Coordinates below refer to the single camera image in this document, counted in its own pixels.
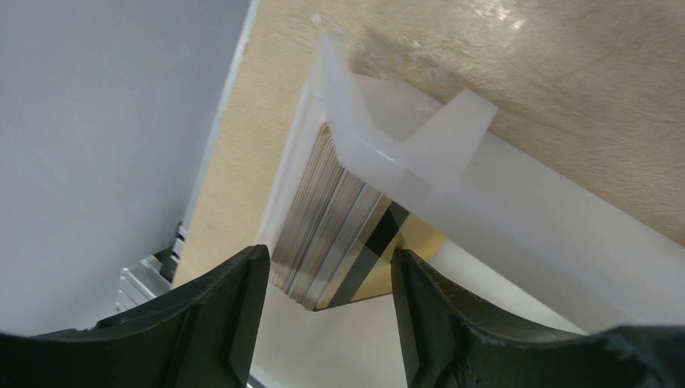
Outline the gold credit card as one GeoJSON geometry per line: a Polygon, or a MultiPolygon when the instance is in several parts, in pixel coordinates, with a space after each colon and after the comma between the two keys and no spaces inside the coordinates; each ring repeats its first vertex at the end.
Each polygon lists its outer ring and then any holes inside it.
{"type": "Polygon", "coordinates": [[[334,248],[311,284],[303,306],[320,311],[391,293],[390,263],[408,249],[430,260],[446,237],[420,217],[382,196],[360,229],[334,248]]]}

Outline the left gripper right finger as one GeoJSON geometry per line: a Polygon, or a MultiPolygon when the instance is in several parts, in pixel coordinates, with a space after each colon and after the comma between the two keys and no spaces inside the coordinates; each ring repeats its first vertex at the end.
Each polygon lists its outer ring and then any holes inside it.
{"type": "Polygon", "coordinates": [[[391,262],[410,387],[681,387],[681,326],[590,335],[512,314],[442,276],[410,250],[391,262]]]}

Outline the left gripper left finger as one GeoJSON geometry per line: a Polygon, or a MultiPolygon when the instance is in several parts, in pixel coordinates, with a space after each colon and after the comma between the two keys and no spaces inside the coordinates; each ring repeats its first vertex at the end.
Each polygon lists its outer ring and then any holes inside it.
{"type": "Polygon", "coordinates": [[[1,336],[4,387],[245,387],[270,271],[254,245],[87,330],[1,336]]]}

